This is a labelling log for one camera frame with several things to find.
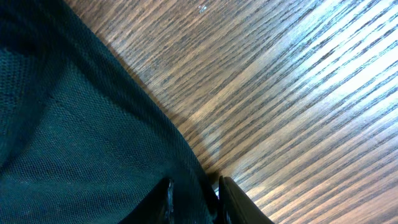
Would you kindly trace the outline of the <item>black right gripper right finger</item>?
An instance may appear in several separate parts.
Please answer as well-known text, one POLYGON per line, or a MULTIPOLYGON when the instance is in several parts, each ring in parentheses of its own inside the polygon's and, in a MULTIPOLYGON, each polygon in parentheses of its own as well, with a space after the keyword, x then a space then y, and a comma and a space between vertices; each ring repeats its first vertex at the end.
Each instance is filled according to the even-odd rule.
POLYGON ((217 223, 274 224, 230 177, 219 178, 217 223))

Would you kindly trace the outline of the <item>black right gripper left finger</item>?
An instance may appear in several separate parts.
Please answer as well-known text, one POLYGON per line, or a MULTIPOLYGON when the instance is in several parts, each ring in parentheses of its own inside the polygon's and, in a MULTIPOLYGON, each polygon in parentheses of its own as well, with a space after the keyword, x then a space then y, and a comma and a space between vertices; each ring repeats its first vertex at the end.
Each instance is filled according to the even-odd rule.
POLYGON ((174 182, 162 179, 119 224, 172 224, 174 182))

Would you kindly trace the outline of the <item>black polo shirt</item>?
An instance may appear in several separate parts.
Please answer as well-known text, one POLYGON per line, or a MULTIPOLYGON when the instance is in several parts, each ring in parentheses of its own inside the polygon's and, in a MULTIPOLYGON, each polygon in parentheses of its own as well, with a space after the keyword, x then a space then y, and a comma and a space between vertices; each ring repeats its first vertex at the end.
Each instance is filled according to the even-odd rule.
POLYGON ((118 223, 163 179, 174 223, 217 198, 178 129, 63 1, 1 2, 1 222, 118 223))

